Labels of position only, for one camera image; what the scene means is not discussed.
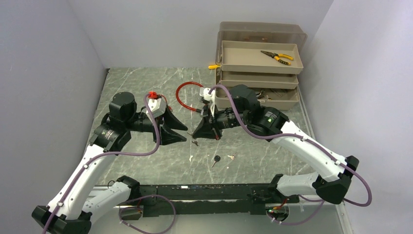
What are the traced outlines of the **red cable lock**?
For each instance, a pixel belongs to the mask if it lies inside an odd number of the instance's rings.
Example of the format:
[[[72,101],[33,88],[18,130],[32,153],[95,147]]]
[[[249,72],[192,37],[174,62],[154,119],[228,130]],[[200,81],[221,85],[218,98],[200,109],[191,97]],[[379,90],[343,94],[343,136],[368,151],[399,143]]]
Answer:
[[[175,90],[175,98],[176,98],[177,102],[178,102],[182,107],[184,107],[185,109],[200,114],[200,113],[201,113],[201,109],[199,109],[199,108],[194,108],[194,107],[192,107],[191,105],[188,105],[188,104],[187,104],[187,102],[188,102],[188,95],[189,95],[189,94],[192,94],[192,92],[187,93],[186,87],[187,87],[187,86],[191,86],[191,85],[192,85],[192,86],[198,86],[198,87],[201,87],[201,88],[204,87],[202,84],[197,83],[197,82],[194,82],[194,81],[184,82],[184,83],[180,84],[180,85],[176,88],[176,90]]]

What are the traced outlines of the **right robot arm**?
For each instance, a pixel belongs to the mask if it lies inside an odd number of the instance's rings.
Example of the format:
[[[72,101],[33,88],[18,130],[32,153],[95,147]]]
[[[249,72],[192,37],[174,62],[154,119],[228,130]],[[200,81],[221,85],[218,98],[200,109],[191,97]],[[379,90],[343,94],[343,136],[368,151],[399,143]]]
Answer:
[[[260,104],[256,93],[245,85],[229,90],[229,108],[218,111],[215,91],[202,87],[202,120],[192,133],[193,138],[220,140],[224,129],[245,126],[257,139],[280,144],[315,172],[305,175],[276,175],[268,189],[269,198],[281,202],[292,195],[317,195],[332,204],[340,204],[352,182],[353,172],[359,160],[354,156],[344,157],[319,145],[291,121],[287,115],[274,107]]]

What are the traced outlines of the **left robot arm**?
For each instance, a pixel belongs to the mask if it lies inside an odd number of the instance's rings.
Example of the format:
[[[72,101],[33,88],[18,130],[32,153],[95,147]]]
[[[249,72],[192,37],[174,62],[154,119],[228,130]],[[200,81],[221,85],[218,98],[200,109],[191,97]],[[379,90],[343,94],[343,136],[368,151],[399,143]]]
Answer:
[[[45,234],[88,233],[111,208],[123,202],[135,204],[142,195],[140,183],[124,175],[99,195],[89,198],[106,168],[123,154],[131,133],[151,133],[159,147],[185,142],[186,138],[179,134],[185,130],[187,127],[173,115],[162,95],[148,93],[144,97],[144,107],[138,109],[132,93],[115,94],[73,174],[47,205],[35,207],[32,218]]]

